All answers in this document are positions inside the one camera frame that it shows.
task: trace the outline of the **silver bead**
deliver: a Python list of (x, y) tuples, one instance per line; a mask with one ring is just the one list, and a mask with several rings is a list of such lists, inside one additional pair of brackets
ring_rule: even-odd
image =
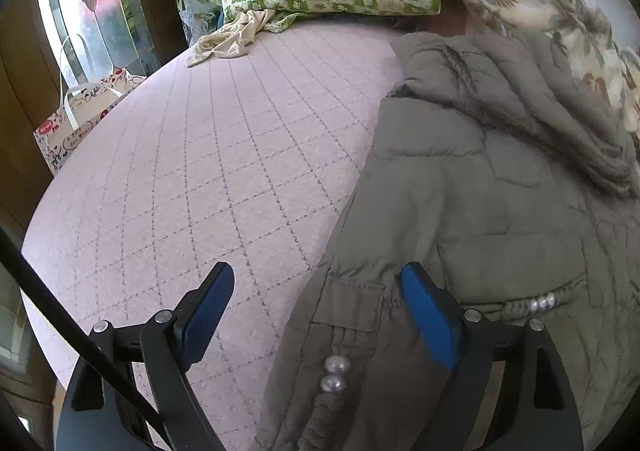
[(324, 369), (331, 375), (345, 375), (351, 369), (351, 361), (342, 355), (331, 355), (324, 362)]
[(105, 330), (107, 330), (107, 328), (109, 328), (109, 322), (105, 321), (104, 319), (100, 319), (94, 325), (94, 332), (97, 332), (99, 334), (100, 332), (104, 332)]
[(546, 295), (546, 307), (551, 310), (556, 306), (556, 295), (553, 292), (549, 292)]
[(540, 332), (545, 327), (545, 324), (540, 319), (531, 319), (529, 320), (529, 326), (536, 332)]
[(478, 323), (482, 319), (482, 314), (480, 314), (478, 310), (470, 308), (469, 310), (465, 311), (465, 319), (469, 323)]
[(320, 379), (320, 388), (325, 393), (341, 393), (347, 388), (347, 381), (341, 375), (325, 375)]
[(167, 323), (171, 321), (173, 316), (174, 313), (170, 310), (161, 310), (154, 316), (154, 319), (156, 320), (156, 323)]

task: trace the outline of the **crumpled fabric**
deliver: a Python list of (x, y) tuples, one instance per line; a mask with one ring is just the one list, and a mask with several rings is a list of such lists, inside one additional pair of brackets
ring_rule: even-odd
[(201, 37), (191, 47), (185, 65), (190, 68), (209, 59), (210, 56), (244, 56), (249, 52), (248, 46), (255, 41), (255, 35), (264, 29), (274, 14), (273, 9), (240, 12), (230, 24), (223, 25), (213, 34)]
[(640, 58), (613, 40), (606, 14), (585, 0), (464, 0), (488, 28), (542, 31), (567, 57), (572, 75), (599, 94), (626, 131), (640, 134)]

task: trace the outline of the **blue gripper pad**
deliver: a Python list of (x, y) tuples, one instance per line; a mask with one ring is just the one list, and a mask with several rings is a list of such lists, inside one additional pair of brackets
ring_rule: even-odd
[(182, 342), (182, 351), (177, 361), (183, 371), (188, 370), (191, 365), (204, 357), (204, 352), (207, 351), (226, 305), (231, 299), (234, 284), (234, 271), (231, 266), (228, 263), (217, 263), (200, 288), (188, 292), (183, 299), (183, 301), (190, 300), (184, 310), (184, 317), (180, 319), (178, 312), (176, 314), (184, 325), (180, 326), (180, 321), (177, 321), (174, 327), (176, 332), (181, 332), (181, 337), (176, 333), (178, 341)]
[(434, 297), (440, 292), (448, 292), (436, 288), (419, 263), (402, 268), (400, 281), (404, 301), (431, 356), (447, 369), (454, 370), (458, 364), (459, 330), (456, 321), (439, 309)]

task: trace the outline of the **gift bag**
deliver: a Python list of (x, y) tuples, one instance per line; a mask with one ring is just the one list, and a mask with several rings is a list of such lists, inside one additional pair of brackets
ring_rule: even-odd
[[(82, 45), (89, 67), (93, 62), (84, 39)], [(95, 83), (72, 87), (63, 94), (60, 73), (60, 106), (33, 133), (40, 151), (55, 176), (78, 144), (100, 123), (130, 91), (146, 78), (130, 74), (124, 68), (113, 67), (111, 74)]]

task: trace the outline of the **blanket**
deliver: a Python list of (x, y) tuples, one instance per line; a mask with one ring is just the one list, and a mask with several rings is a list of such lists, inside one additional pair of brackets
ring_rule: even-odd
[(586, 0), (464, 0), (492, 30), (539, 30), (567, 58), (572, 75), (616, 110), (628, 132), (640, 133), (640, 59), (613, 40), (606, 14)]
[[(252, 450), (411, 449), (448, 375), (402, 299), (409, 261), (489, 319), (545, 322), (592, 449), (640, 377), (631, 136), (544, 34), (392, 46), (404, 79), (287, 324)], [(319, 387), (333, 354), (352, 364), (341, 396)]]

